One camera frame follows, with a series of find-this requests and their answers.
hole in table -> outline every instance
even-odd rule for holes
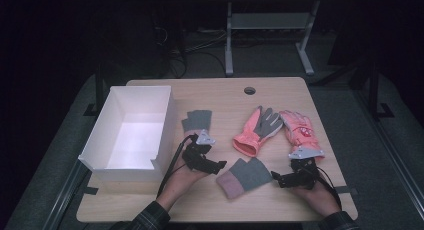
[[[253,95],[256,93],[256,89],[254,89],[253,87],[246,87],[244,89],[244,93],[246,93],[247,95]]]

wrist-mounted device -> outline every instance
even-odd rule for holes
[[[215,143],[215,140],[209,137],[205,131],[202,130],[200,136],[197,134],[190,135],[191,143],[187,145],[183,152],[183,159],[186,165],[191,170],[195,169],[205,173],[218,174],[219,170],[225,167],[227,161],[214,162],[206,159],[205,154],[212,148],[210,144]]]
[[[311,190],[314,188],[315,183],[319,181],[324,185],[324,187],[333,195],[340,209],[342,208],[342,204],[340,201],[339,194],[335,190],[334,186],[330,186],[330,184],[325,181],[319,173],[319,170],[315,163],[315,157],[323,156],[324,152],[299,148],[294,151],[292,154],[289,154],[290,167],[293,170],[293,173],[280,175],[276,172],[271,171],[272,178],[278,181],[278,185],[280,188],[291,188],[303,186],[305,189]]]
[[[191,170],[194,169],[205,173],[218,174],[219,170],[223,169],[225,164],[227,164],[227,161],[214,162],[206,159],[205,154],[209,152],[209,150],[212,148],[211,145],[215,143],[215,140],[207,134],[206,130],[202,130],[199,135],[189,135],[180,143],[180,145],[178,145],[178,149],[175,152],[175,155],[169,164],[168,170],[166,171],[165,176],[163,177],[163,180],[159,186],[157,196],[162,193],[166,182],[174,173],[175,163],[177,162],[177,159],[183,150],[184,144],[189,139],[191,140],[191,143],[187,145],[186,150],[183,152],[182,158],[184,159],[187,167]]]

gray cloth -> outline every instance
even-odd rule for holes
[[[238,179],[246,192],[272,181],[268,169],[257,158],[252,158],[248,163],[240,158],[229,171]]]
[[[184,132],[198,129],[206,129],[209,131],[211,126],[212,111],[194,110],[187,112],[187,117],[188,118],[181,121]]]

black device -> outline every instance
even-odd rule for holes
[[[195,169],[205,173],[218,174],[219,170],[225,167],[227,161],[214,162],[206,159],[205,154],[207,154],[212,148],[212,146],[207,143],[213,144],[215,140],[210,138],[203,131],[200,134],[202,135],[202,139],[199,139],[199,135],[193,134],[187,136],[180,143],[180,145],[178,145],[178,149],[175,152],[175,155],[172,158],[171,163],[169,164],[168,170],[166,171],[165,176],[163,177],[163,180],[159,186],[157,197],[162,193],[162,190],[171,175],[179,169],[178,168],[177,170],[174,170],[175,163],[177,162],[177,159],[180,156],[181,151],[183,150],[185,142],[189,139],[191,140],[191,143],[187,145],[186,150],[183,152],[182,156],[188,168],[190,168],[191,170]]]
[[[225,167],[227,161],[214,162],[206,159],[205,154],[212,148],[211,145],[200,145],[197,143],[198,135],[194,134],[192,142],[186,147],[183,152],[183,159],[187,167],[191,170],[195,169],[205,173],[218,174],[219,170]]]
[[[323,170],[317,167],[314,157],[291,159],[290,167],[293,169],[293,173],[286,175],[280,175],[271,171],[272,178],[278,181],[280,188],[303,186],[305,189],[311,190],[314,188],[315,183],[319,181],[324,185],[327,191],[333,195],[340,209],[342,209],[342,203],[339,194],[337,193],[330,179],[329,180],[331,185],[320,176],[319,170]]]
[[[293,173],[290,174],[280,175],[271,171],[272,178],[278,181],[281,188],[304,186],[312,189],[314,187],[319,177],[315,158],[291,159],[290,166],[293,169]]]

gray carpet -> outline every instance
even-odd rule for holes
[[[272,41],[267,39],[251,48],[235,48],[234,77],[300,76],[307,82],[313,82],[337,69],[337,66],[326,64],[335,37],[332,33],[314,35],[310,40],[307,52],[316,70],[312,77],[305,76],[294,45],[283,41],[288,38],[294,42],[295,39],[286,37]],[[204,51],[223,62],[223,47]],[[188,60],[189,67],[184,78],[224,77],[221,64],[210,55],[192,54]],[[366,89],[363,92],[350,90],[348,79],[349,74],[326,87],[311,87],[310,92],[347,184],[354,192],[358,224],[362,229],[424,229],[424,221],[395,171],[385,144],[377,134],[375,122],[361,102]],[[381,119],[379,125],[390,136],[417,184],[424,189],[424,165],[420,162],[424,154],[422,127],[384,77],[381,78],[379,100],[387,103],[395,114],[395,118]],[[43,228],[94,124],[94,117],[84,116],[88,105],[94,102],[95,85],[94,77],[91,77],[75,99],[7,229]],[[59,215],[57,222],[60,226],[57,229],[107,229],[111,226],[80,223],[75,218],[81,191],[90,174],[85,173],[84,169],[79,171],[75,185],[80,188],[72,195],[63,219]],[[316,229],[316,224],[304,223],[304,229]]]

